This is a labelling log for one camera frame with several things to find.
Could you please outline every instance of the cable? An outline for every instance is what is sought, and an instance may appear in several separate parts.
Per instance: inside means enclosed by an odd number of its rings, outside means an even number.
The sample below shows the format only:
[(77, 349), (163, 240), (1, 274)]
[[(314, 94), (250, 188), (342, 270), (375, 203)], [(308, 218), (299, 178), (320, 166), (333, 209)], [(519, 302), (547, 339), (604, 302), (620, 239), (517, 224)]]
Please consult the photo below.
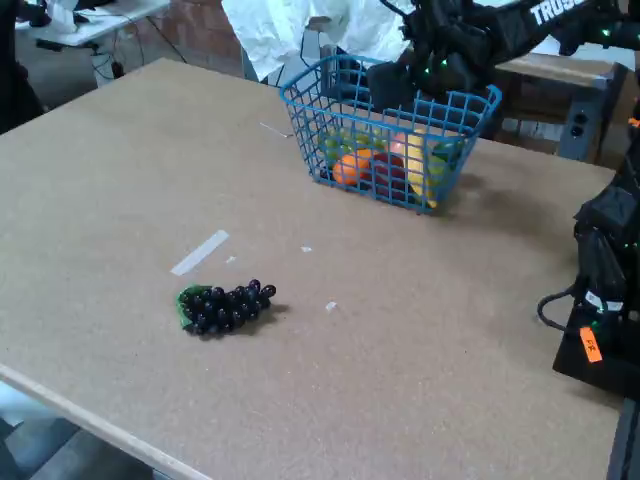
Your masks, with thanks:
[(162, 30), (160, 30), (160, 28), (151, 19), (151, 17), (147, 17), (147, 20), (149, 20), (149, 23), (153, 25), (153, 28), (156, 29), (156, 31), (158, 32), (158, 35), (160, 35), (164, 39), (164, 41), (169, 44), (169, 46), (173, 49), (173, 51), (176, 52), (176, 55), (178, 55), (182, 59), (182, 61), (188, 65), (189, 62), (187, 62), (187, 59), (184, 58), (184, 55), (182, 55), (182, 53), (180, 53), (180, 50), (178, 50), (178, 48), (171, 42), (171, 40), (169, 40), (167, 36), (164, 33), (162, 33)]
[(92, 64), (91, 66), (93, 67), (93, 70), (94, 70), (98, 75), (100, 75), (102, 78), (104, 78), (105, 80), (115, 80), (115, 78), (114, 78), (114, 77), (107, 77), (104, 73), (102, 73), (102, 72), (99, 70), (100, 68), (104, 67), (107, 63), (109, 63), (109, 62), (113, 61), (113, 59), (114, 59), (113, 54), (108, 53), (107, 55), (108, 55), (108, 57), (107, 57), (107, 59), (106, 59), (103, 63), (101, 63), (101, 64), (100, 64), (100, 65), (98, 65), (97, 67), (96, 67), (95, 65), (93, 65), (93, 64)]
[(278, 74), (278, 78), (276, 79), (276, 84), (274, 85), (274, 87), (277, 87), (278, 84), (280, 83), (280, 77), (282, 76), (282, 72), (284, 72), (284, 65), (280, 67), (280, 73)]
[[(304, 59), (304, 57), (302, 56), (304, 54), (304, 34), (305, 33), (306, 32), (302, 33), (302, 42), (300, 43), (300, 60), (302, 60), (302, 63), (304, 63), (305, 67), (310, 68), (311, 65), (309, 65), (307, 61)], [(318, 46), (320, 46), (320, 32), (318, 32)]]
[(145, 65), (144, 50), (142, 49), (142, 41), (140, 40), (140, 30), (138, 29), (138, 25), (136, 25), (136, 22), (133, 21), (131, 17), (128, 17), (127, 15), (123, 15), (121, 13), (93, 14), (93, 13), (84, 13), (84, 11), (82, 11), (80, 15), (84, 17), (124, 17), (127, 20), (129, 20), (129, 24), (136, 29), (136, 39), (138, 40), (138, 48), (140, 49), (140, 66)]
[(389, 10), (391, 10), (393, 13), (396, 13), (396, 14), (400, 15), (402, 18), (406, 18), (407, 17), (406, 13), (404, 13), (402, 10), (400, 10), (395, 5), (392, 5), (391, 3), (389, 3), (387, 0), (380, 0), (380, 3), (382, 3), (385, 7), (387, 7)]
[(568, 329), (567, 327), (560, 325), (557, 322), (554, 322), (553, 320), (551, 320), (550, 318), (548, 318), (543, 310), (544, 307), (547, 306), (547, 304), (551, 303), (551, 302), (555, 302), (556, 300), (559, 300), (561, 298), (567, 297), (569, 295), (571, 295), (573, 293), (573, 285), (570, 286), (569, 288), (563, 290), (562, 292), (559, 293), (554, 293), (552, 295), (547, 295), (546, 297), (544, 297), (542, 300), (540, 300), (540, 302), (538, 303), (538, 318), (540, 320), (542, 320), (542, 323), (544, 323), (547, 327), (551, 327), (551, 328), (555, 328), (560, 330), (561, 332), (565, 332), (568, 333)]

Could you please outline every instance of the blue basket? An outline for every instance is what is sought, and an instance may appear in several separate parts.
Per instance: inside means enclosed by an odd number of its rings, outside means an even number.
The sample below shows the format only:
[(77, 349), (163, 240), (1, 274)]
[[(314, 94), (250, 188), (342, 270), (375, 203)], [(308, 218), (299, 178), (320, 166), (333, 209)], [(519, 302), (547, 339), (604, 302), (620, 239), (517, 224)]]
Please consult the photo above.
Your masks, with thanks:
[(376, 111), (366, 84), (375, 60), (327, 57), (284, 85), (302, 158), (316, 182), (428, 212), (442, 203), (502, 98), (420, 92), (410, 105)]

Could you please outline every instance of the white tape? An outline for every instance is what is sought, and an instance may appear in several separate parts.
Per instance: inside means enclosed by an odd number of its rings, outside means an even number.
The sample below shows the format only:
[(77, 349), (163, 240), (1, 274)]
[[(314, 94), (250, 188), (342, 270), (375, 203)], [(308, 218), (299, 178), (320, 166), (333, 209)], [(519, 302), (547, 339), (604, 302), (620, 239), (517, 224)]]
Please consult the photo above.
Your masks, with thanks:
[[(585, 300), (589, 302), (594, 307), (602, 310), (602, 299), (598, 297), (595, 293), (590, 290), (587, 290), (587, 294), (585, 295)], [(607, 302), (607, 310), (609, 312), (619, 312), (622, 310), (624, 305), (622, 302)]]
[(216, 248), (218, 248), (222, 243), (229, 238), (229, 234), (224, 230), (218, 230), (216, 233), (211, 235), (211, 237), (196, 248), (189, 255), (184, 257), (184, 259), (175, 267), (171, 269), (171, 273), (174, 275), (180, 276), (189, 272), (193, 267), (199, 264), (202, 260), (204, 260), (207, 255), (213, 252)]

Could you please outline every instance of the tape strip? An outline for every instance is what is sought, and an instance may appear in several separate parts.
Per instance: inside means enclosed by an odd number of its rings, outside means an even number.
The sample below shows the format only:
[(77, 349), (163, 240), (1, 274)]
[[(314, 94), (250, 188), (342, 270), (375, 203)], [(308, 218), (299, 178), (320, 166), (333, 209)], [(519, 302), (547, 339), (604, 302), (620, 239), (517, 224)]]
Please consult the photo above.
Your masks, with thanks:
[(229, 234), (227, 232), (224, 230), (218, 230), (216, 233), (211, 235), (206, 242), (184, 257), (179, 264), (173, 267), (171, 269), (171, 273), (180, 276), (191, 271), (191, 269), (204, 260), (207, 255), (222, 245), (227, 238), (229, 238)]

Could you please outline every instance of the orange label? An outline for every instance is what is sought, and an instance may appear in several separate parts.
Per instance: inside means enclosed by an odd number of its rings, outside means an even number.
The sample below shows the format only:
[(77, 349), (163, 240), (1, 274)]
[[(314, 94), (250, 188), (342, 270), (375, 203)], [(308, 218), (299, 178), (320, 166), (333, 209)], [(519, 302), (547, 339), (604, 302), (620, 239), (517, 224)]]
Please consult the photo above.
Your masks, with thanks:
[(584, 345), (584, 351), (587, 354), (589, 363), (602, 361), (602, 354), (598, 348), (596, 337), (593, 335), (593, 330), (589, 327), (582, 327), (580, 329), (580, 338), (582, 339), (582, 345)]

